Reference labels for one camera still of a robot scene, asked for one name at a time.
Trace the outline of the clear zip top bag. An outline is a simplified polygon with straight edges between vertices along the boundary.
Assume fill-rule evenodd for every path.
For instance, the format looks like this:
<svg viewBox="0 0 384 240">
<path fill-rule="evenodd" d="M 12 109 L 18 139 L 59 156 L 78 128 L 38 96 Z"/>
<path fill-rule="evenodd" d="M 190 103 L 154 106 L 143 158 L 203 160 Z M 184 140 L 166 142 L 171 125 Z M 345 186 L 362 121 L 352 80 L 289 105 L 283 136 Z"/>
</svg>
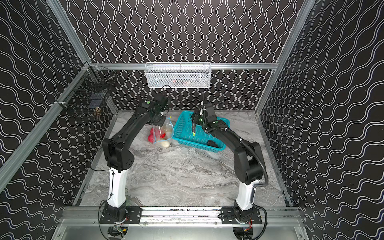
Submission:
<svg viewBox="0 0 384 240">
<path fill-rule="evenodd" d="M 161 149 L 167 149 L 170 147 L 174 136 L 174 125 L 171 119 L 171 117 L 166 118 L 161 127 L 152 125 L 148 136 L 148 141 L 151 144 Z"/>
</svg>

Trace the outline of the dark red apple toy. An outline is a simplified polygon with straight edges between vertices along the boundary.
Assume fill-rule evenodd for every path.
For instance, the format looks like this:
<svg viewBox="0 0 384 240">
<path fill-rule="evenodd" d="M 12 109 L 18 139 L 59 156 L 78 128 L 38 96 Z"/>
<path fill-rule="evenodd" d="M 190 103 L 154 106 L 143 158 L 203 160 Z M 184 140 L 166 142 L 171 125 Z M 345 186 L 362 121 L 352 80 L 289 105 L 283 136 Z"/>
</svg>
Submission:
<svg viewBox="0 0 384 240">
<path fill-rule="evenodd" d="M 155 136 L 153 134 L 150 134 L 148 136 L 148 141 L 153 144 L 155 142 Z"/>
</svg>

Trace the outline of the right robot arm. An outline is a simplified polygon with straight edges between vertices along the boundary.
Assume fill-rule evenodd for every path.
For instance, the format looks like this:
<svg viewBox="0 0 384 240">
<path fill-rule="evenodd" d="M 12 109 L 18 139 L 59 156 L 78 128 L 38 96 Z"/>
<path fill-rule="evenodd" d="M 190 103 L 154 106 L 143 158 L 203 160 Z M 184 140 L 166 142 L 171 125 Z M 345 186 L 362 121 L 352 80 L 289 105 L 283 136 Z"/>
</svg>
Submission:
<svg viewBox="0 0 384 240">
<path fill-rule="evenodd" d="M 235 219 L 240 223 L 250 221 L 256 210 L 255 188 L 269 185 L 269 176 L 260 144 L 245 140 L 230 129 L 224 121 L 219 120 L 210 102 L 203 101 L 194 110 L 192 124 L 194 135 L 196 126 L 199 125 L 206 134 L 223 142 L 234 154 L 234 170 L 240 181 L 239 193 L 234 204 Z"/>
</svg>

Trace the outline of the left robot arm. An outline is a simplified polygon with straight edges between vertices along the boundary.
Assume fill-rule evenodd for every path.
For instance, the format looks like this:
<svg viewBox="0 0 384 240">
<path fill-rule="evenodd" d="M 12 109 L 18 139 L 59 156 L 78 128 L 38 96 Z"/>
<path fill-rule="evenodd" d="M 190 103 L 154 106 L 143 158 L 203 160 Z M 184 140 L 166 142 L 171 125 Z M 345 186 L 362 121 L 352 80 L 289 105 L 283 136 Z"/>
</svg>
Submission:
<svg viewBox="0 0 384 240">
<path fill-rule="evenodd" d="M 163 126 L 167 119 L 163 112 L 168 104 L 168 98 L 162 94 L 141 100 L 124 126 L 114 136 L 103 140 L 103 153 L 110 170 L 110 196 L 104 203 L 102 215 L 107 219 L 101 220 L 102 223 L 126 220 L 126 181 L 128 170 L 135 161 L 130 147 L 145 125 Z"/>
</svg>

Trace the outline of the teal plastic basket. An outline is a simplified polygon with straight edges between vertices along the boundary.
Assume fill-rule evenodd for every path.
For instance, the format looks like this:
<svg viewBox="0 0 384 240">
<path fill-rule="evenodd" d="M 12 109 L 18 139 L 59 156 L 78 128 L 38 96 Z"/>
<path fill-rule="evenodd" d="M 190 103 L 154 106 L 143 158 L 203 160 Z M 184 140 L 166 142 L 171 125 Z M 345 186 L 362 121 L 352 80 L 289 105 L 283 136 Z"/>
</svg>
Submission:
<svg viewBox="0 0 384 240">
<path fill-rule="evenodd" d="M 176 140 L 179 144 L 186 145 L 188 147 L 193 147 L 213 153 L 218 153 L 223 151 L 226 148 L 226 145 L 214 138 L 212 135 L 205 133 L 201 126 L 197 125 L 196 135 L 193 136 L 192 133 L 192 111 L 183 111 L 178 117 L 178 120 L 174 126 L 174 136 L 173 139 Z M 207 141 L 214 141 L 219 148 L 212 148 L 207 146 Z"/>
</svg>

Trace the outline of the clear wall basket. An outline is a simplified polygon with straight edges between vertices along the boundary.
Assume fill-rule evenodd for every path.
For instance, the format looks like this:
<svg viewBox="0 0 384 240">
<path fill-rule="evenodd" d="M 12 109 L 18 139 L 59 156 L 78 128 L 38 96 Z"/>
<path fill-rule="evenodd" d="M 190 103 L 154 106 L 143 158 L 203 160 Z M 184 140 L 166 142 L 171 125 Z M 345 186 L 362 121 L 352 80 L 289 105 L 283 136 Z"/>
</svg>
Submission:
<svg viewBox="0 0 384 240">
<path fill-rule="evenodd" d="M 148 62 L 145 77 L 149 88 L 207 89 L 212 66 L 209 62 Z"/>
</svg>

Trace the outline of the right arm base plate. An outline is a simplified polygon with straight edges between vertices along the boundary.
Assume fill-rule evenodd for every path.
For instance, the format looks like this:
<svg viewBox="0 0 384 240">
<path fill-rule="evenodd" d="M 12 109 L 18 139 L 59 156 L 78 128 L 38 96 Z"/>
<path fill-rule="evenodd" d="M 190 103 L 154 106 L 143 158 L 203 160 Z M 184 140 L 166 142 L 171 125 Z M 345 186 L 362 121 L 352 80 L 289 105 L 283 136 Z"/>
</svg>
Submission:
<svg viewBox="0 0 384 240">
<path fill-rule="evenodd" d="M 239 207 L 222 207 L 218 218 L 224 225 L 249 224 L 250 220 L 252 224 L 260 225 L 262 223 L 260 211 L 255 207 L 246 211 Z"/>
</svg>

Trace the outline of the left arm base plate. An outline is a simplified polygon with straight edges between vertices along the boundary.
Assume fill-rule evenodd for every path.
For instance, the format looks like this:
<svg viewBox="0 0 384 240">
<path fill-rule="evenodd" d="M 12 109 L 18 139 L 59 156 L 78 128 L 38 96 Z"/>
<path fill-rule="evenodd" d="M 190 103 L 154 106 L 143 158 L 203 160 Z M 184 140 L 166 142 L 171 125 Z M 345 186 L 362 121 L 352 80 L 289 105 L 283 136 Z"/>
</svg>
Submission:
<svg viewBox="0 0 384 240">
<path fill-rule="evenodd" d="M 139 224 L 143 209 L 140 207 L 121 206 L 119 208 L 107 205 L 100 216 L 100 224 Z"/>
</svg>

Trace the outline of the aluminium front rail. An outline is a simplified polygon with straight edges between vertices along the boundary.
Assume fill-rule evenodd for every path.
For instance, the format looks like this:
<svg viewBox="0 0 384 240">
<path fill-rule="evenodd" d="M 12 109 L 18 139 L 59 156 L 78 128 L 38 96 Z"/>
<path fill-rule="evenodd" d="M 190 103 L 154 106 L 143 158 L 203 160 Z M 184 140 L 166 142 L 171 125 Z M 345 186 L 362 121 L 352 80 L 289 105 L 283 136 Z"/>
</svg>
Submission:
<svg viewBox="0 0 384 240">
<path fill-rule="evenodd" d="M 265 208 L 236 220 L 232 207 L 128 207 L 113 222 L 97 207 L 68 207 L 54 240 L 307 240 L 294 207 Z"/>
</svg>

